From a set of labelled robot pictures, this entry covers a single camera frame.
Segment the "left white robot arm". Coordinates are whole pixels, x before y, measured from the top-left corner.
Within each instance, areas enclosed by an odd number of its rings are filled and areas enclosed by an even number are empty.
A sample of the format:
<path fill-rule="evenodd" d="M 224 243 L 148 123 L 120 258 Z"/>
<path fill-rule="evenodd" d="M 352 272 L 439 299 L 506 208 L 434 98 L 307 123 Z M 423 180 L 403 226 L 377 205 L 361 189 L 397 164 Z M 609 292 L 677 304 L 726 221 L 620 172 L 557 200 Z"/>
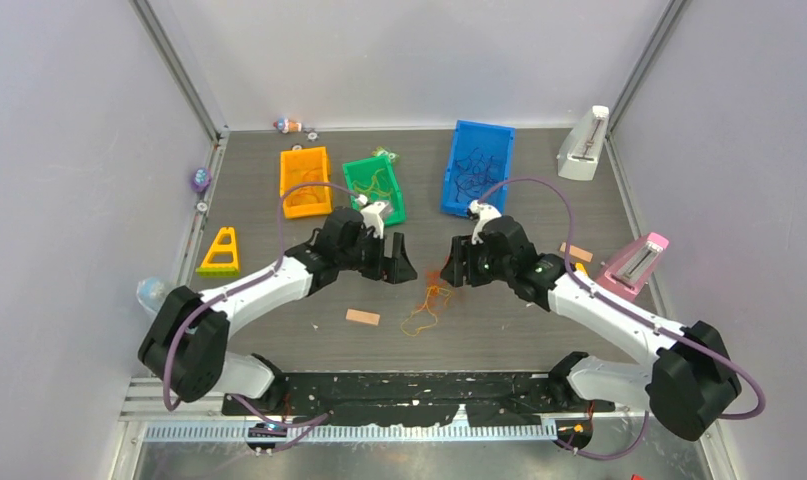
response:
<path fill-rule="evenodd" d="M 264 269 L 202 292 L 172 289 L 138 360 L 181 402 L 216 392 L 240 396 L 263 414 L 277 412 L 286 398 L 284 373 L 258 354 L 229 352 L 230 338 L 274 309 L 317 293 L 344 271 L 389 284 L 416 279 L 403 233 L 394 233 L 392 250 L 385 250 L 385 219 L 392 209 L 386 201 L 360 210 L 338 207 L 308 241 L 285 250 Z"/>

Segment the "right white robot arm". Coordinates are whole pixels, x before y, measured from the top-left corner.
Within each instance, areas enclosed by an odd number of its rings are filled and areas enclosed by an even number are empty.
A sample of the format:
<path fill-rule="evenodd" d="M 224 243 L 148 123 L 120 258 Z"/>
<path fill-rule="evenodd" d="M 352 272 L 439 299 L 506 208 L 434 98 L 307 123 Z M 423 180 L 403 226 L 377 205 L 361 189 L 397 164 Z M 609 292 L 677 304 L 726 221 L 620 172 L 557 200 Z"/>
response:
<path fill-rule="evenodd" d="M 575 321 L 625 352 L 630 363 L 576 352 L 550 387 L 553 403 L 575 410 L 607 400 L 650 412 L 670 433 L 698 440 L 742 392 L 720 332 L 657 316 L 609 295 L 564 257 L 540 253 L 510 216 L 455 236 L 441 278 L 454 287 L 504 282 L 520 299 Z"/>

